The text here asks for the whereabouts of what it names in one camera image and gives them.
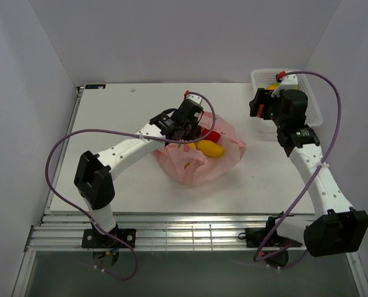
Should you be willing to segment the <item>yellow fake mango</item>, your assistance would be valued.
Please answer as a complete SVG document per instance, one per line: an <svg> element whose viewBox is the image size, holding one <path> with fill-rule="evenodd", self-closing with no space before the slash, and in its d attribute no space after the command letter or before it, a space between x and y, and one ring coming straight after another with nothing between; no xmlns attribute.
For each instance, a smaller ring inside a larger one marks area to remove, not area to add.
<svg viewBox="0 0 368 297"><path fill-rule="evenodd" d="M225 153L223 147L210 140L201 140L197 142L196 147L197 150L201 151L205 156L211 158L220 158Z"/></svg>

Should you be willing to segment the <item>pink plastic bag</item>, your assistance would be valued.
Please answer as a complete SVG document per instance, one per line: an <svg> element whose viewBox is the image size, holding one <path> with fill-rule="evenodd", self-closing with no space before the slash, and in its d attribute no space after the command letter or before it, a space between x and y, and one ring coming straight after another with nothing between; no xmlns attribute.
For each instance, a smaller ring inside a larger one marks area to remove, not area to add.
<svg viewBox="0 0 368 297"><path fill-rule="evenodd" d="M207 157L197 150L197 161L184 169L187 163L183 152L185 145L169 144L152 155L161 169L177 182L200 185L213 181L239 163L247 150L246 143L237 137L234 127L219 115L213 131L221 134L216 144L223 147L225 153L220 158Z"/></svg>

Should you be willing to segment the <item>fake orange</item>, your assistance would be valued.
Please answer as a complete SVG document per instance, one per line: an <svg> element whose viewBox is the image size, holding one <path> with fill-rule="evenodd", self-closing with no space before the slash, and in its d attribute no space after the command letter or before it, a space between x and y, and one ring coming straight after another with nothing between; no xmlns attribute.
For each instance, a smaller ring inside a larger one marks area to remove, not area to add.
<svg viewBox="0 0 368 297"><path fill-rule="evenodd" d="M261 118L263 113L264 104L259 104L256 111L256 117Z"/></svg>

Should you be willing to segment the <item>yellow fake banana bunch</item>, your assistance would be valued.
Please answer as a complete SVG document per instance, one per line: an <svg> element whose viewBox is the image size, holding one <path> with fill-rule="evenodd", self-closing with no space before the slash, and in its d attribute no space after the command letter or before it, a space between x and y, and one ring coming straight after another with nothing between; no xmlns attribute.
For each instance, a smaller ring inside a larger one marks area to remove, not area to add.
<svg viewBox="0 0 368 297"><path fill-rule="evenodd" d="M197 155L196 155L197 147L195 143L186 144L184 146L183 152L185 153L185 158L187 160L187 163L184 165L184 169L189 167L193 162L197 161Z"/></svg>

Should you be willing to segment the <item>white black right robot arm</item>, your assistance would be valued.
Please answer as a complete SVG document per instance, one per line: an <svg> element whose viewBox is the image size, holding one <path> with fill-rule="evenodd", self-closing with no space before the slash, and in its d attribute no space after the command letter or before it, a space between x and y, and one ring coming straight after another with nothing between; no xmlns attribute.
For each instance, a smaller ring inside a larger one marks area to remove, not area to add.
<svg viewBox="0 0 368 297"><path fill-rule="evenodd" d="M292 207L277 217L270 217L263 243L279 246L288 239L306 247L314 257L356 252L368 228L368 214L356 210L337 185L322 153L319 138L306 124L307 95L300 90L260 88L249 103L250 116L271 120L278 143L299 172L316 219L312 223L292 216Z"/></svg>

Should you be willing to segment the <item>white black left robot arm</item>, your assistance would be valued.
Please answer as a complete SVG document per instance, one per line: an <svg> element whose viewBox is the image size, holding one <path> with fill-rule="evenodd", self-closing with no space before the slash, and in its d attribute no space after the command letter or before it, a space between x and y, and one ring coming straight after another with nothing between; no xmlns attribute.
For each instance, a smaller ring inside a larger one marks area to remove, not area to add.
<svg viewBox="0 0 368 297"><path fill-rule="evenodd" d="M168 140L192 140L202 112L202 98L186 95L172 115L164 111L155 116L136 133L136 137L96 154L86 151L80 156L74 185L100 227L95 239L103 247L110 247L117 240L111 208L115 197L114 180L143 157L165 147Z"/></svg>

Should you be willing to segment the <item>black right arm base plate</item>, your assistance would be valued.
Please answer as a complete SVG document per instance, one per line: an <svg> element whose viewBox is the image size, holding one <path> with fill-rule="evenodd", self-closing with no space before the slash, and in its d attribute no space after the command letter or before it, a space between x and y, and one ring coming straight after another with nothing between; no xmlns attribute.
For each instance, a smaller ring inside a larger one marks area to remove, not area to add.
<svg viewBox="0 0 368 297"><path fill-rule="evenodd" d="M244 232L239 233L237 238L246 241L247 248L257 248L267 236L269 231L275 226L276 220L283 216L283 212L278 215L269 216L265 227L263 228L245 228ZM302 243L293 239L279 236L275 231L265 243L266 248L283 248L286 246L298 248L302 246Z"/></svg>

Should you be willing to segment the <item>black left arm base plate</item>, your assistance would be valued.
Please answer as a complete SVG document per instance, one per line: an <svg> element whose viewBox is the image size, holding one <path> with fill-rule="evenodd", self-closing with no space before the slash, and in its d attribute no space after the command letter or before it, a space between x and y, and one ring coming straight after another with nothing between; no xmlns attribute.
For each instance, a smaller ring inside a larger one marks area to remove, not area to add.
<svg viewBox="0 0 368 297"><path fill-rule="evenodd" d="M112 235L120 239L124 244L108 235L101 234L95 228L86 229L83 232L81 247L85 249L112 249L112 248L135 248L137 230L134 228L115 228Z"/></svg>

